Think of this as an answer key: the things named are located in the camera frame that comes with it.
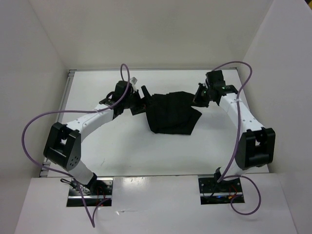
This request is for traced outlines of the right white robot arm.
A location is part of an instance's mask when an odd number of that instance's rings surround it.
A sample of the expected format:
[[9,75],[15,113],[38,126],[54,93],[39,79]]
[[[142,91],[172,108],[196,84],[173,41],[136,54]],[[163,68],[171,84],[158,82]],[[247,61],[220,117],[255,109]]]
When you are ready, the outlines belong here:
[[249,169],[262,167],[273,161],[275,131],[261,124],[239,97],[232,85],[212,86],[199,84],[193,103],[208,107],[215,102],[229,116],[237,128],[234,151],[226,166],[216,169],[214,187],[226,191],[231,180],[245,174]]

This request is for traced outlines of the black pleated skirt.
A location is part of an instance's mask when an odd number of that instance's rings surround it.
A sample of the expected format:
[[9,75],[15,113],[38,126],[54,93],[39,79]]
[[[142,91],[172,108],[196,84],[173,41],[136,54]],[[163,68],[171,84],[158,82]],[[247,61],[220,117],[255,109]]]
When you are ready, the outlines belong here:
[[184,91],[153,94],[146,104],[146,118],[155,134],[190,135],[202,116],[192,107],[194,95]]

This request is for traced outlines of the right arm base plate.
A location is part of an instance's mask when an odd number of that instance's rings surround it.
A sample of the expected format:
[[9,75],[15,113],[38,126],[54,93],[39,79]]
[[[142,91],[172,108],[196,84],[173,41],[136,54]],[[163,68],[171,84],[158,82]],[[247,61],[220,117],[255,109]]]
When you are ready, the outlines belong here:
[[211,176],[198,177],[201,205],[244,203],[240,179],[217,183]]

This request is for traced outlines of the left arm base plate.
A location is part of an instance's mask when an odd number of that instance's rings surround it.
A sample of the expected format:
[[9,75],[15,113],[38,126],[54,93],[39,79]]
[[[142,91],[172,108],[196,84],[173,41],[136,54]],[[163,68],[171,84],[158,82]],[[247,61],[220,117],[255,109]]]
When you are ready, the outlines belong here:
[[[80,186],[86,205],[88,207],[95,207],[100,204],[102,207],[110,207],[112,205],[114,179],[112,177],[98,177],[97,181],[99,183],[99,187],[95,188],[92,192],[86,187],[83,187],[82,185]],[[69,181],[64,178],[61,178],[60,182],[69,185],[66,206],[83,207],[81,194],[76,183],[73,180]]]

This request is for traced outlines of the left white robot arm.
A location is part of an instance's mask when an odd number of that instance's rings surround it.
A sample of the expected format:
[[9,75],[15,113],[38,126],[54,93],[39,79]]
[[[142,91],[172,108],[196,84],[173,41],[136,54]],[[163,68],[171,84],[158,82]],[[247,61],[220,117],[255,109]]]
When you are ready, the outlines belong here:
[[97,128],[121,115],[125,109],[130,109],[132,115],[144,113],[151,95],[146,86],[141,89],[144,97],[140,97],[133,85],[127,87],[127,82],[119,81],[115,90],[101,100],[91,113],[66,124],[57,122],[52,125],[43,154],[71,174],[86,195],[93,194],[101,184],[97,181],[97,175],[81,160],[81,143]]

